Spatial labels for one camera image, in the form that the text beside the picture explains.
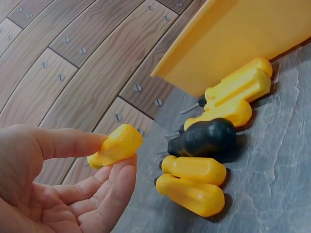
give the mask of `plastic handle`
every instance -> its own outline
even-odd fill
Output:
[[[205,111],[232,99],[252,102],[270,92],[272,67],[269,62],[257,66],[253,62],[224,78],[218,85],[205,92]]]
[[[174,156],[210,157],[232,146],[236,129],[227,119],[200,121],[168,143],[168,153]]]
[[[213,184],[197,183],[164,174],[156,181],[158,192],[202,217],[215,215],[224,208],[222,190]]]
[[[199,121],[211,121],[216,118],[225,118],[230,120],[235,127],[245,125],[252,116],[252,108],[244,99],[235,99],[228,101],[216,108],[204,112],[197,118],[189,118],[184,124],[186,131],[191,125]]]
[[[164,173],[199,183],[220,186],[226,178],[226,167],[212,158],[167,156],[161,163]]]
[[[132,125],[122,124],[102,143],[101,151],[87,158],[94,169],[132,157],[142,145],[142,136]]]

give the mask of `finger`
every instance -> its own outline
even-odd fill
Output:
[[[51,158],[86,157],[101,149],[107,136],[86,133],[76,129],[47,130],[25,125],[11,127],[15,130],[26,131],[33,137],[41,149],[44,160]]]
[[[112,184],[116,182],[116,178],[119,172],[122,170],[122,168],[128,165],[137,165],[137,155],[134,155],[131,158],[122,160],[114,164],[112,166],[109,179],[105,181],[101,187],[98,188],[98,190],[92,197],[70,205],[70,210],[75,214],[75,216],[79,217],[87,212],[96,210],[104,200]]]
[[[94,176],[91,176],[74,185],[53,186],[59,194],[59,198],[66,205],[77,201],[89,199],[108,180],[112,166],[102,167]]]
[[[134,192],[136,171],[133,165],[123,167],[98,209],[78,218],[83,232],[112,231]]]

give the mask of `hand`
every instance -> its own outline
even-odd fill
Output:
[[[136,156],[76,185],[34,183],[44,160],[92,155],[105,139],[74,129],[0,129],[0,232],[111,232],[134,191]]]

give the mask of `wood plank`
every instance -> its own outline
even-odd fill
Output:
[[[17,86],[0,114],[0,127],[38,126],[77,68],[46,49]]]
[[[0,22],[2,22],[23,0],[1,0],[0,1]]]
[[[167,6],[168,8],[170,8],[171,10],[175,11],[176,13],[181,14],[193,0],[158,0],[158,1],[163,5]]]
[[[0,110],[46,47],[94,1],[55,0],[20,33],[0,58]]]
[[[161,109],[155,105],[155,100],[164,102],[173,85],[162,78],[151,78],[150,74],[204,2],[205,0],[194,0],[153,48],[120,93],[125,100],[152,118],[156,118]],[[137,91],[136,85],[141,87],[141,91]]]
[[[142,2],[98,0],[70,24],[50,47],[80,67],[112,30]]]
[[[41,127],[92,131],[124,83],[176,17],[177,14],[155,0],[145,1],[80,68],[47,113]],[[65,160],[50,166],[57,167]],[[66,171],[55,176],[62,177]]]
[[[120,122],[117,122],[114,119],[115,114],[119,114],[119,116],[121,116]],[[122,99],[116,98],[94,132],[109,135],[121,124],[131,124],[145,134],[152,126],[152,123],[153,121],[139,110],[132,107]],[[79,181],[94,175],[96,171],[97,170],[88,166],[86,158],[76,159],[63,183],[78,183]]]
[[[0,24],[0,57],[7,48],[13,43],[22,29],[9,19],[4,19]]]
[[[22,28],[32,22],[54,0],[24,0],[8,18]]]

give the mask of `yellow handle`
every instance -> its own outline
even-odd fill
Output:
[[[164,173],[190,181],[220,186],[226,177],[225,166],[212,158],[167,156],[161,165]]]
[[[231,99],[252,102],[270,92],[272,66],[264,59],[255,59],[205,91],[205,111]]]
[[[235,127],[245,125],[252,116],[252,108],[244,99],[233,99],[218,107],[212,108],[202,113],[197,118],[186,120],[184,130],[186,131],[191,125],[199,121],[211,121],[216,118],[225,118],[230,120]]]
[[[158,192],[202,217],[215,215],[224,208],[222,190],[213,184],[197,183],[164,174],[156,181]]]
[[[102,143],[101,151],[87,158],[94,169],[112,165],[135,155],[142,145],[142,136],[132,125],[122,124]]]

